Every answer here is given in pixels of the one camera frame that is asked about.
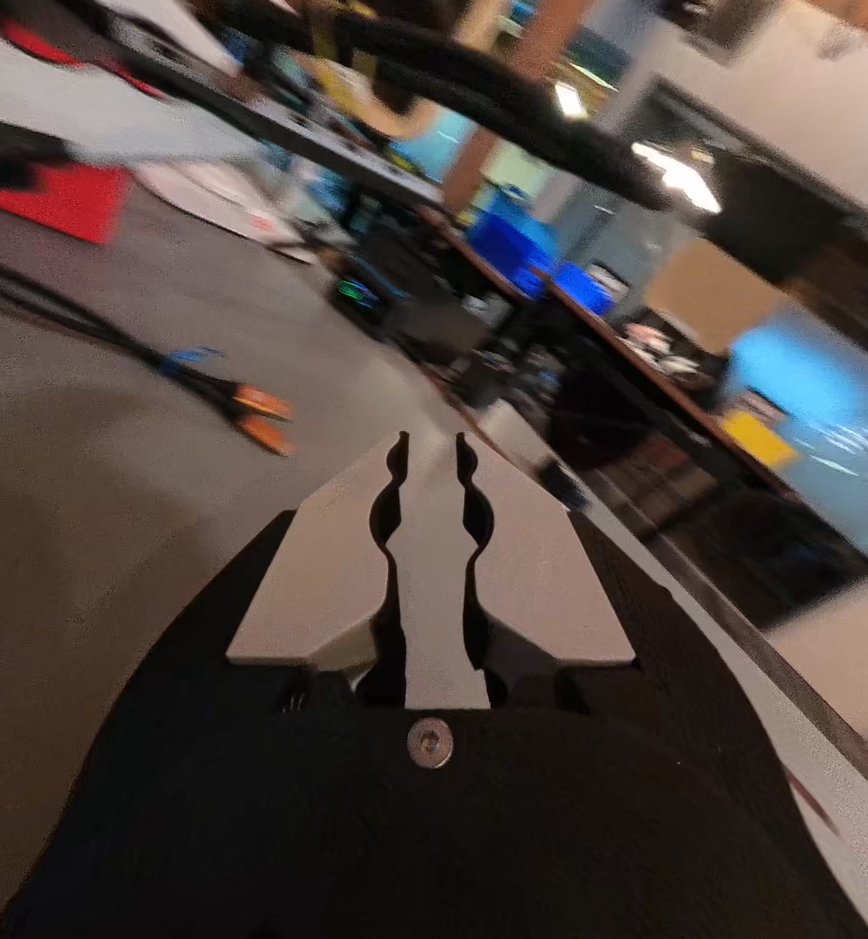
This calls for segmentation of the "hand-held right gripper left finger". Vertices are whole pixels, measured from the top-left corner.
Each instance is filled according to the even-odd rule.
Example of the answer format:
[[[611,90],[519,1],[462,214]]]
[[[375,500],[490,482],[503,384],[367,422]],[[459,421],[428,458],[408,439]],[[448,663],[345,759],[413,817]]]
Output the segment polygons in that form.
[[[235,666],[341,676],[357,700],[403,707],[396,561],[409,436],[381,441],[304,499],[226,652]]]

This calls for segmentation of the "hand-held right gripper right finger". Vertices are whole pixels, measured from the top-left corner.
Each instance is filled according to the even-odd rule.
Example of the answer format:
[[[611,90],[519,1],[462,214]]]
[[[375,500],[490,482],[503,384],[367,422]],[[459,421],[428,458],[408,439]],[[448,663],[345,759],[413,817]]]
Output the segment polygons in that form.
[[[636,653],[565,506],[475,436],[455,440],[463,525],[467,656],[489,703],[555,701],[573,670],[632,666]]]

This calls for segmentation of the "clear plastic storage bin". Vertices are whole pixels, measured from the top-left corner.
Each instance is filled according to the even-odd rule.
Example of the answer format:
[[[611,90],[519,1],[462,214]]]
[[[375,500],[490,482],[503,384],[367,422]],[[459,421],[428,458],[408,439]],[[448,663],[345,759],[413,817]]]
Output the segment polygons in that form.
[[[58,138],[94,164],[244,163],[252,137],[198,106],[158,100],[97,67],[59,67],[0,38],[0,123]]]

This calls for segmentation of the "wood-edged desk with black legs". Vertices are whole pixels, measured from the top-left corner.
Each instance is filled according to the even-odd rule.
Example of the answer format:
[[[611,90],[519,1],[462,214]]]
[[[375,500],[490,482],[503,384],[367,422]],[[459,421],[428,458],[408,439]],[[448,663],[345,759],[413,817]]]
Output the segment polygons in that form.
[[[747,452],[717,419],[640,358],[609,324],[561,291],[542,270],[534,268],[543,281],[543,292],[538,299],[530,299],[462,238],[447,214],[423,205],[414,211],[435,239],[448,245],[487,280],[490,288],[510,302],[512,311],[496,328],[496,335],[522,324],[526,330],[523,346],[529,347],[543,330],[575,333],[578,348],[573,355],[593,362],[634,407],[646,414],[662,436],[719,483],[762,487],[783,498],[799,500],[792,487]]]

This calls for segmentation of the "yellow plastic bin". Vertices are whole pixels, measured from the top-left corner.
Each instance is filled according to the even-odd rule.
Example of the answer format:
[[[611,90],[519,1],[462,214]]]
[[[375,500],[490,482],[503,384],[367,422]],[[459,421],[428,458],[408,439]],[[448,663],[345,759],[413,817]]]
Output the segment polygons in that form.
[[[790,443],[746,410],[733,408],[725,412],[720,426],[757,463],[769,470],[782,470],[802,458]]]

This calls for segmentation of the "black power station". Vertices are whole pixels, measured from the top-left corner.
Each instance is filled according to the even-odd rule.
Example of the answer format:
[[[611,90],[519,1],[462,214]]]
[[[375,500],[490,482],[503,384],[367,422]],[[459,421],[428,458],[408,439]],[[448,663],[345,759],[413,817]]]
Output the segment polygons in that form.
[[[367,331],[391,327],[399,310],[412,295],[358,254],[345,253],[336,267],[336,279],[328,291],[331,305],[362,323]]]

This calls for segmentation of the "glass partition window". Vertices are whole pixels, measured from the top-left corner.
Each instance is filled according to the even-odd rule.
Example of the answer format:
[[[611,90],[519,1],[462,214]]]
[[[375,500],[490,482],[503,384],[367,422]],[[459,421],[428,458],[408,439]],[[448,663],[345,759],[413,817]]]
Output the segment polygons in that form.
[[[729,385],[785,412],[787,483],[868,557],[868,216],[663,79],[623,135],[696,170],[720,205],[698,233],[784,295]]]

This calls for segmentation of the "beige rounded panel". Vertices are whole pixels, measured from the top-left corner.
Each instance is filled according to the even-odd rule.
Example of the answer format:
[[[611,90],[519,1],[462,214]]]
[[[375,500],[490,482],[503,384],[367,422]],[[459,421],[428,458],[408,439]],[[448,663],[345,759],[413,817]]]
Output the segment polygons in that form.
[[[719,354],[780,311],[788,296],[713,243],[686,241],[642,289],[645,307]]]

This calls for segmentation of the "stack of blue bins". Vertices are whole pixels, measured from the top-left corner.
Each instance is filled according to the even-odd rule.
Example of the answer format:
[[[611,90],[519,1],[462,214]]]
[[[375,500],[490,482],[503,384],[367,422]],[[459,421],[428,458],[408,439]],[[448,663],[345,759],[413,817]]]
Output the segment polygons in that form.
[[[560,260],[553,240],[539,229],[538,224],[520,228],[501,214],[483,212],[463,238],[529,300],[542,298],[554,286],[598,316],[609,313],[617,304],[616,288],[605,285],[602,274]]]

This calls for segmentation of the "white mirror stand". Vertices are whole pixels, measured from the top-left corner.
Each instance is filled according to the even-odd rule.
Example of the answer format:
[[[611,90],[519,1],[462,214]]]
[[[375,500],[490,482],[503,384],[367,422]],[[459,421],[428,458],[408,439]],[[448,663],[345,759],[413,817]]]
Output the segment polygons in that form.
[[[287,214],[245,174],[226,163],[142,162],[135,180],[187,215],[304,265],[317,256]]]

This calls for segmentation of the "red plastic bin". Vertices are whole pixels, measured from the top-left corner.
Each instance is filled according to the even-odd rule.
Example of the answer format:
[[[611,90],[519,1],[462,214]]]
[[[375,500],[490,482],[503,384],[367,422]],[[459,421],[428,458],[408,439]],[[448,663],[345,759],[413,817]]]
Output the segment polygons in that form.
[[[0,209],[79,241],[111,242],[133,181],[121,167],[41,167],[33,188],[0,190]]]

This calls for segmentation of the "wooden post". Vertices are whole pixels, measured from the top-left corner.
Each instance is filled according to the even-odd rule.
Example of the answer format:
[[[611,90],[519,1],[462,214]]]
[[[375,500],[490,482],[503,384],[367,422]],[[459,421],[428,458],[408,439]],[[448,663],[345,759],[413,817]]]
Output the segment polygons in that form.
[[[506,57],[506,64],[525,79],[544,79],[557,54],[595,4],[595,1],[539,2]],[[482,182],[483,167],[495,143],[494,134],[476,130],[457,155],[442,185],[443,203],[451,214],[462,211],[476,194]]]

